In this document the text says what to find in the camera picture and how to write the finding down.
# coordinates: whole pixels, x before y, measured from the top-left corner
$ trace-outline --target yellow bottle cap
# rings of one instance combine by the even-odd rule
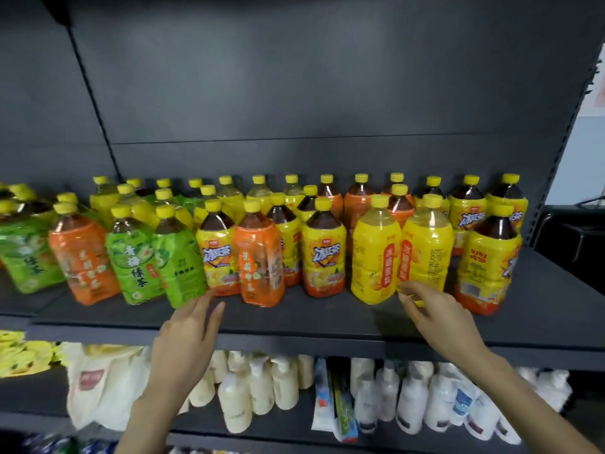
[[[158,178],[155,182],[160,188],[170,188],[172,185],[170,178]]]
[[[67,215],[69,213],[75,213],[78,210],[78,206],[73,202],[57,202],[53,205],[53,209],[59,215]]]
[[[244,199],[244,210],[246,213],[256,213],[261,211],[261,203],[256,199]]]
[[[13,194],[17,194],[17,191],[22,189],[28,189],[28,186],[25,183],[15,183],[9,185],[9,191]]]
[[[495,215],[496,217],[510,217],[515,211],[515,207],[510,204],[497,204],[493,202],[488,203],[488,215]]]
[[[408,193],[407,184],[397,183],[397,184],[392,185],[392,187],[391,187],[391,194],[394,194],[395,196],[405,196],[407,193]]]
[[[117,185],[117,191],[120,194],[131,194],[134,192],[134,186],[130,183],[122,183]]]
[[[441,184],[441,177],[436,177],[435,175],[430,175],[427,177],[427,186],[431,188],[436,188]]]
[[[172,199],[172,190],[170,188],[156,189],[155,197],[161,201]]]
[[[305,196],[317,196],[316,184],[306,184],[302,190],[304,191]]]
[[[78,203],[78,197],[75,192],[62,192],[57,194],[57,201],[59,202],[72,202],[73,204]]]
[[[143,181],[140,178],[129,178],[126,180],[128,184],[132,184],[133,188],[140,188],[143,186]]]
[[[502,182],[508,184],[515,184],[519,182],[519,174],[504,174],[502,175]]]
[[[377,209],[386,209],[389,206],[389,197],[384,194],[374,194],[372,196],[372,207]]]
[[[315,199],[315,208],[319,211],[326,212],[332,208],[332,201],[329,197],[318,197]]]
[[[0,201],[0,213],[11,213],[17,209],[17,204],[10,200]]]
[[[404,177],[405,177],[405,175],[402,174],[401,172],[393,172],[391,174],[391,181],[395,182],[395,183],[401,183],[404,181]]]
[[[422,205],[430,209],[441,207],[443,198],[439,194],[425,194],[422,196]]]
[[[20,189],[19,191],[13,193],[14,196],[19,201],[33,201],[36,200],[36,193],[29,188]]]
[[[471,186],[475,186],[476,184],[479,184],[479,177],[477,175],[465,175],[464,182]]]
[[[170,204],[158,205],[155,209],[155,214],[158,218],[165,220],[166,218],[172,218],[176,215],[176,211],[174,210],[174,206]]]
[[[282,192],[274,192],[271,195],[271,204],[273,204],[273,205],[285,204],[285,194]]]
[[[213,196],[216,194],[216,186],[213,184],[205,184],[200,190],[202,196]]]
[[[95,184],[106,184],[110,182],[110,177],[108,177],[107,175],[98,175],[96,177],[93,177],[93,181],[95,182]]]
[[[132,215],[132,210],[126,204],[118,204],[111,208],[111,214],[115,218],[128,218]]]
[[[204,206],[208,212],[218,213],[223,208],[221,199],[208,199],[204,202]]]

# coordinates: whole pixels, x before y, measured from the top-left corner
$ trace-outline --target shelf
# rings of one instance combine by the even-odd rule
[[[61,294],[67,294],[66,284],[60,284],[31,295],[19,293],[4,269],[0,271],[0,329],[25,330],[30,319]]]
[[[286,354],[440,360],[397,297],[367,306],[345,291],[326,299],[289,288],[270,309],[223,298],[217,347]],[[64,292],[32,319],[29,339],[148,345],[172,309],[166,300],[126,305],[121,296],[81,306]],[[605,297],[525,247],[506,301],[476,317],[485,343],[515,366],[605,370]]]
[[[13,430],[49,430],[71,434],[73,428],[65,410],[67,382],[65,370],[55,367],[47,372],[0,380],[0,426]],[[513,446],[499,438],[488,442],[473,438],[464,427],[450,427],[438,434],[423,427],[418,435],[406,435],[394,421],[380,422],[374,435],[360,435],[357,444],[338,443],[332,434],[311,431],[314,390],[301,392],[297,406],[290,411],[274,407],[267,415],[254,416],[250,427],[231,435],[215,397],[203,408],[177,417],[169,444],[194,449],[223,449],[237,452],[271,452],[288,454],[338,454],[377,451],[415,451],[432,454],[526,454],[525,445]],[[121,433],[102,427],[87,427],[91,437],[119,439]]]

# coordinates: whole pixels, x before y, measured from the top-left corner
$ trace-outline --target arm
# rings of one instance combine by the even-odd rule
[[[532,452],[600,453],[548,406],[505,359],[489,351],[472,314],[453,297],[417,281],[405,282],[399,287],[405,312],[427,343],[488,394]],[[407,296],[412,294],[424,300],[426,313]]]
[[[143,395],[132,405],[130,419],[116,454],[159,454],[168,431],[191,390],[208,368],[224,311],[220,303],[208,320],[214,293],[189,301],[172,314],[155,338],[151,371]]]

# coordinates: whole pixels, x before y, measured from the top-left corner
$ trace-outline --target hand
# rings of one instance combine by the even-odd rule
[[[399,284],[399,300],[427,343],[450,362],[470,372],[477,360],[489,353],[472,314],[454,297],[417,280]],[[417,295],[426,305],[426,314],[408,295]]]
[[[164,322],[151,349],[151,372],[146,393],[170,396],[178,408],[208,368],[225,303],[216,306],[204,332],[206,312],[214,291],[209,290],[179,307]]]

